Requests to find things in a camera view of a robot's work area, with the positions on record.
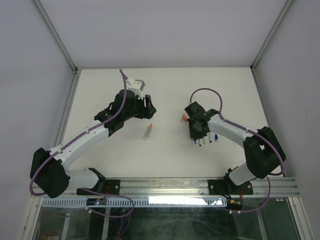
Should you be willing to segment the white pen black end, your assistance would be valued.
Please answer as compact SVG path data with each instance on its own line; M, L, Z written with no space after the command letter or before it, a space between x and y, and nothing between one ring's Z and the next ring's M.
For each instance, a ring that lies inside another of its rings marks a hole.
M212 134L211 134L211 132L208 133L208 139L209 139L209 142L212 143Z

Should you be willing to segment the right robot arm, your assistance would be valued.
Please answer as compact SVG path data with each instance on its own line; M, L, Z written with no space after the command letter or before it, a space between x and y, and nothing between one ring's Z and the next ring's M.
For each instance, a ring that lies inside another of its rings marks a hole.
M271 128L244 127L221 117L221 113L215 109L206 111L196 101L184 110L188 116L191 140L199 141L208 137L210 133L214 133L243 148L245 163L226 174L223 182L226 192L234 194L245 182L264 179L277 167L284 168L286 155Z

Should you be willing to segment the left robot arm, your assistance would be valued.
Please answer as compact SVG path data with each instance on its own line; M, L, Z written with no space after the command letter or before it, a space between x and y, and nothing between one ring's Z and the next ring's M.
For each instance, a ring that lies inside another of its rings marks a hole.
M70 166L91 147L123 128L126 121L151 119L156 111L150 95L139 97L131 90L121 90L114 101L69 142L50 150L39 148L35 151L30 170L30 193L37 196L33 190L37 185L42 190L41 195L52 199L66 190L76 190L78 195L105 194L108 183L102 173L93 167L71 170Z

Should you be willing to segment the orange pen cap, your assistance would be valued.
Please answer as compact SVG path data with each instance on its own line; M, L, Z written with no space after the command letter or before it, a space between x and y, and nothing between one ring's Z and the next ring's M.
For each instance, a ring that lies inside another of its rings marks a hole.
M183 119L183 121L185 121L185 122L188 121L188 117L187 117L185 114L182 115L182 119Z

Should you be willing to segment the orange tip marker pen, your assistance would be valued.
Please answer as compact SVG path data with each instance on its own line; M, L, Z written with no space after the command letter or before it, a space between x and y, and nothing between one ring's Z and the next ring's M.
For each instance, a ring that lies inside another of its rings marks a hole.
M143 136L143 140L144 140L144 141L147 141L147 140L148 140L148 138L149 138L150 135L151 135L152 129L153 129L153 124L151 123L151 124L146 128L146 131L145 131L145 133L144 133L144 136Z

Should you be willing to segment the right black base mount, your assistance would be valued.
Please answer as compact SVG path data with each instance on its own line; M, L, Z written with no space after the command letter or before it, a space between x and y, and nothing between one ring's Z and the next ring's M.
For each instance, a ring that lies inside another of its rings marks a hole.
M209 179L208 193L209 195L220 195L225 198L231 198L232 186L224 179Z

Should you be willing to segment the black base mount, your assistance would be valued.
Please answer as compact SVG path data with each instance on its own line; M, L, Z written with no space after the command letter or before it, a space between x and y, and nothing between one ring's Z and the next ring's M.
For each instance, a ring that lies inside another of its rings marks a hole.
M231 198L232 186L224 179L209 179L208 193L209 195L220 195L225 198Z
M119 195L121 188L121 180L120 179L105 179L99 180L97 184L92 188L78 188L76 190L76 194L78 196L85 195Z

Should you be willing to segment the aluminium mounting rail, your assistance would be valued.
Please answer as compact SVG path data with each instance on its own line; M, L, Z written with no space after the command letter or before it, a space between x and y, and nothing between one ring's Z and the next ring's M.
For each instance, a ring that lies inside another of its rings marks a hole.
M122 178L119 194L128 197L145 196L190 196L208 197L208 180L223 178ZM264 198L270 193L271 198L299 197L300 191L292 177L272 177L247 181L239 186L232 186L231 197L243 195L246 198Z

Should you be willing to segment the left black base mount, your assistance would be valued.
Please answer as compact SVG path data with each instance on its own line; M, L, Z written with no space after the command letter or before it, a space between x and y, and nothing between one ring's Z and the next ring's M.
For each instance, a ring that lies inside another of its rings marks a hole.
M76 190L76 194L78 196L85 195L119 195L121 188L121 180L120 179L105 179L99 180L97 184L92 188L78 188Z

